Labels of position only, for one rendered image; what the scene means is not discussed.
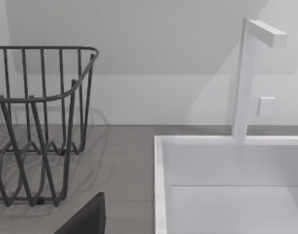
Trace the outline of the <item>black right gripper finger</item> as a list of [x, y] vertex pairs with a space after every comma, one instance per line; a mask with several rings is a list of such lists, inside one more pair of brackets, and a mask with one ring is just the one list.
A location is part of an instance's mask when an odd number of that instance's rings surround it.
[[54, 234], [105, 234], [105, 194], [97, 193]]

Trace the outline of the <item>white sink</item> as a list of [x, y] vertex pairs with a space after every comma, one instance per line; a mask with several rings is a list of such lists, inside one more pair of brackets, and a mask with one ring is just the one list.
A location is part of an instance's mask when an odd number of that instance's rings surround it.
[[298, 136], [155, 136], [155, 234], [298, 234]]

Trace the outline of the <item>tall white tap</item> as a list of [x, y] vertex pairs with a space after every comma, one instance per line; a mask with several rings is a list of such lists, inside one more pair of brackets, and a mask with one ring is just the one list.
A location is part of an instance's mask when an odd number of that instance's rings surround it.
[[256, 42], [270, 48], [284, 48], [288, 34], [261, 20], [243, 18], [237, 70], [237, 95], [232, 136], [242, 144], [247, 136], [249, 105], [254, 76]]

